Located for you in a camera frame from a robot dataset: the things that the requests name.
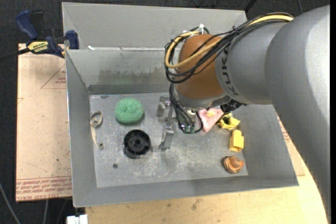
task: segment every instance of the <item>yellow cable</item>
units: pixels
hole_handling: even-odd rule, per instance
[[[290,16],[287,16],[287,15],[266,15],[262,18],[259,18],[259,19],[256,19],[254,20],[253,22],[249,23],[247,26],[249,25],[253,25],[253,24],[256,24],[256,23],[259,23],[259,22],[264,22],[266,20],[273,20],[273,19],[277,19],[277,20],[286,20],[286,21],[291,21],[293,20],[292,17]]]
[[[266,15],[262,18],[259,18],[259,19],[256,19],[255,21],[249,23],[247,26],[249,25],[253,25],[253,24],[256,24],[256,23],[259,23],[259,22],[264,22],[264,21],[267,21],[267,20],[273,20],[273,19],[279,19],[279,20],[286,20],[286,21],[291,21],[293,20],[292,17],[290,16],[287,16],[287,15]],[[198,34],[199,32],[198,31],[193,31],[192,34]],[[182,38],[182,37],[187,37],[187,36],[190,36],[191,35],[191,32],[187,32],[187,33],[183,33],[183,34],[180,34],[180,36],[178,36],[177,38],[175,38],[173,40],[173,42],[171,43],[171,45],[169,46],[168,50],[167,50],[167,54],[166,54],[166,57],[165,57],[165,65],[168,67],[168,68],[178,68],[178,67],[181,67],[181,66],[184,66],[186,65],[187,63],[189,63],[190,61],[192,61],[194,58],[198,57],[199,55],[201,55],[202,53],[206,52],[206,51],[209,51],[211,48],[215,47],[216,44],[217,44],[217,41],[213,42],[213,43],[210,43],[208,46],[204,47],[203,49],[199,50],[197,53],[195,53],[194,55],[188,57],[187,59],[185,59],[184,61],[182,62],[179,62],[179,63],[176,63],[174,65],[171,65],[169,63],[169,57],[170,57],[170,53],[173,49],[173,47],[175,46],[175,44],[178,43],[178,41]]]

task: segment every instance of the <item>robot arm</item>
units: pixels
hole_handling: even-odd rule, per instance
[[[174,65],[172,55],[181,40],[185,43]],[[295,19],[280,13],[260,16],[224,38],[193,29],[169,45],[165,66],[173,94],[186,109],[273,104],[331,221],[329,59],[326,6]]]

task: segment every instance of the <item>pink foam piece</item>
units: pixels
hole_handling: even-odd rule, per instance
[[[213,111],[215,115],[212,117],[207,117],[208,111]],[[216,122],[224,115],[224,112],[221,109],[202,109],[199,110],[198,114],[200,115],[200,118],[203,122],[203,130],[208,132],[212,126],[214,126]]]

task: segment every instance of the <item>cardboard sheet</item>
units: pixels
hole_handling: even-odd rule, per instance
[[[16,201],[72,195],[65,60],[18,57]]]

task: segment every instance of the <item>green scrubber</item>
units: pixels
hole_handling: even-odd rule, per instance
[[[143,115],[143,105],[134,98],[124,98],[115,107],[115,118],[120,123],[137,122]]]

